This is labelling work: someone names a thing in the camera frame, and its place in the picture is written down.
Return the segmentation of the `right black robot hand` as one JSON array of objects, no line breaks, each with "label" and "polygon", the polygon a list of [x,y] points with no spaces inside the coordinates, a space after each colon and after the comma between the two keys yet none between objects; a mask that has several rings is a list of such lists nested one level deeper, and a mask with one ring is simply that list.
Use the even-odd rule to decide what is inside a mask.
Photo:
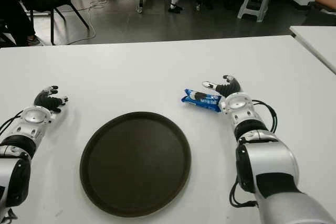
[{"label": "right black robot hand", "polygon": [[223,75],[223,84],[215,84],[213,82],[204,81],[202,86],[207,89],[214,90],[219,93],[221,96],[227,98],[231,94],[241,92],[241,87],[236,78],[231,75]]}]

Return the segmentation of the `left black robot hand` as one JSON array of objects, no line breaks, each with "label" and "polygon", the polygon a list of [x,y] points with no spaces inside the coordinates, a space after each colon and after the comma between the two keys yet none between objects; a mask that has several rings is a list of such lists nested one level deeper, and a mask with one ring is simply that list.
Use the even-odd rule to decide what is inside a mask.
[{"label": "left black robot hand", "polygon": [[44,88],[34,99],[34,106],[41,106],[45,109],[48,109],[54,113],[60,113],[60,106],[66,105],[69,101],[67,96],[63,96],[61,98],[52,97],[52,95],[58,93],[58,86],[49,86]]}]

